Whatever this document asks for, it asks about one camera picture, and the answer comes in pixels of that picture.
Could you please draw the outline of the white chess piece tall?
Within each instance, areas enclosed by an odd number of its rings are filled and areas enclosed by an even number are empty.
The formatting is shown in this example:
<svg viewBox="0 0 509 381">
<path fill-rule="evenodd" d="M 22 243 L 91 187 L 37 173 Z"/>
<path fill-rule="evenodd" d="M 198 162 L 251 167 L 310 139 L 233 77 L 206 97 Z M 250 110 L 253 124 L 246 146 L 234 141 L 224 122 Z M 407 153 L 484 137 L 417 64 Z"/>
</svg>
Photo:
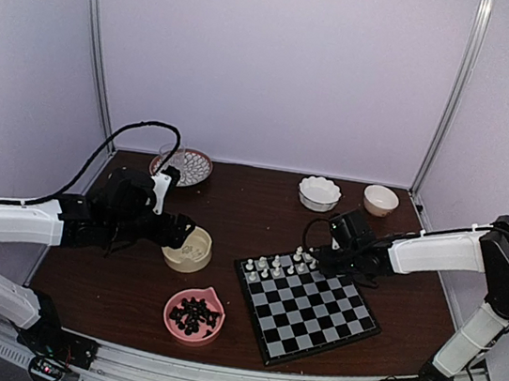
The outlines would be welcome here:
<svg viewBox="0 0 509 381">
<path fill-rule="evenodd" d="M 307 251 L 304 253 L 304 259 L 309 262 L 311 261 L 313 258 L 312 258 L 312 255 Z"/>
<path fill-rule="evenodd" d="M 295 253 L 293 254 L 293 257 L 292 259 L 294 260 L 294 262 L 299 262 L 301 261 L 301 258 L 302 258 L 302 252 L 303 252 L 303 248 L 301 246 L 299 246 L 296 250 L 295 250 Z"/>
</svg>

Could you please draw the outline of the white knight piece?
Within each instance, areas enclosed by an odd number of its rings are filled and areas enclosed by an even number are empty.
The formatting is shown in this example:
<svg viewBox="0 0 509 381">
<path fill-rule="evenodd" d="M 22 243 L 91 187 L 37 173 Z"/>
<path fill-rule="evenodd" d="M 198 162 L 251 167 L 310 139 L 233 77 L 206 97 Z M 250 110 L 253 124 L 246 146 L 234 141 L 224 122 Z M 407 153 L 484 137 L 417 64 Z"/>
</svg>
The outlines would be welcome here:
<svg viewBox="0 0 509 381">
<path fill-rule="evenodd" d="M 267 258 L 265 256 L 262 256 L 259 258 L 258 267 L 259 268 L 265 268 L 267 266 Z"/>
</svg>

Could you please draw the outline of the white rook corner piece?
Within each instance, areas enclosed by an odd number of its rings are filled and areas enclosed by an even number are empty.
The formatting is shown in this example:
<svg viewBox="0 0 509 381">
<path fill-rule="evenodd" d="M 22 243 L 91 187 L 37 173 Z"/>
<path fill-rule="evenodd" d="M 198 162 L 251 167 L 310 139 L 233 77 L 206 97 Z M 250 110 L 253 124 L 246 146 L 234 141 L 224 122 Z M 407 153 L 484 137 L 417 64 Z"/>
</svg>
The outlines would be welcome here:
<svg viewBox="0 0 509 381">
<path fill-rule="evenodd" d="M 250 258 L 246 263 L 247 270 L 253 270 L 255 268 L 255 261 L 253 258 Z"/>
</svg>

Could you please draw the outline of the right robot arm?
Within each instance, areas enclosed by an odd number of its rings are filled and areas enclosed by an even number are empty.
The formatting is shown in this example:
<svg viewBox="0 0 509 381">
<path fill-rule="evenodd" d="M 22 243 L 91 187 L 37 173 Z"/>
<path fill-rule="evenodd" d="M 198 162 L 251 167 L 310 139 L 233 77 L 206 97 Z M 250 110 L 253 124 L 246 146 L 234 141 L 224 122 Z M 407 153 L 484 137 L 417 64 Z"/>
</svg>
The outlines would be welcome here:
<svg viewBox="0 0 509 381">
<path fill-rule="evenodd" d="M 376 236 L 358 210 L 328 220 L 331 245 L 312 248 L 322 274 L 367 279 L 416 272 L 468 271 L 486 279 L 483 303 L 412 381 L 446 381 L 509 328 L 509 216 L 486 225 Z"/>
</svg>

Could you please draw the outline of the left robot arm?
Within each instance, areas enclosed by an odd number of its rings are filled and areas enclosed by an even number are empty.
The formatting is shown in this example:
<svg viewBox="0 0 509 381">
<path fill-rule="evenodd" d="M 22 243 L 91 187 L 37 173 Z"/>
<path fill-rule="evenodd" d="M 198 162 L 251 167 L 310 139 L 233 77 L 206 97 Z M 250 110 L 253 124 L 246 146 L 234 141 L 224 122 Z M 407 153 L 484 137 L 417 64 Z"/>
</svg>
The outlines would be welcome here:
<svg viewBox="0 0 509 381">
<path fill-rule="evenodd" d="M 179 176 L 172 167 L 153 176 L 123 167 L 87 195 L 61 192 L 29 201 L 0 198 L 0 243 L 92 246 L 112 253 L 116 243 L 127 247 L 146 239 L 160 247 L 181 248 L 195 222 L 164 210 L 166 194 L 176 187 Z M 1 274 L 0 316 L 29 330 L 45 355 L 54 356 L 66 347 L 66 334 L 48 296 Z"/>
</svg>

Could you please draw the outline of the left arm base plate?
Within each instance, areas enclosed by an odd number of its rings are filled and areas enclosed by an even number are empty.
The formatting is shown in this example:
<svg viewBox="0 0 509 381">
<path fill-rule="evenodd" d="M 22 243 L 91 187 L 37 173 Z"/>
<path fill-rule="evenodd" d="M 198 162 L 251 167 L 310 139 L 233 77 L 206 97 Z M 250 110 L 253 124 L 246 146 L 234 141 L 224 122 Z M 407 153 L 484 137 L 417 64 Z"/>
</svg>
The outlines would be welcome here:
<svg viewBox="0 0 509 381">
<path fill-rule="evenodd" d="M 88 370 L 99 351 L 96 341 L 57 326 L 36 323 L 29 329 L 14 328 L 18 334 L 18 343 L 35 355 L 55 360 L 66 367 Z"/>
</svg>

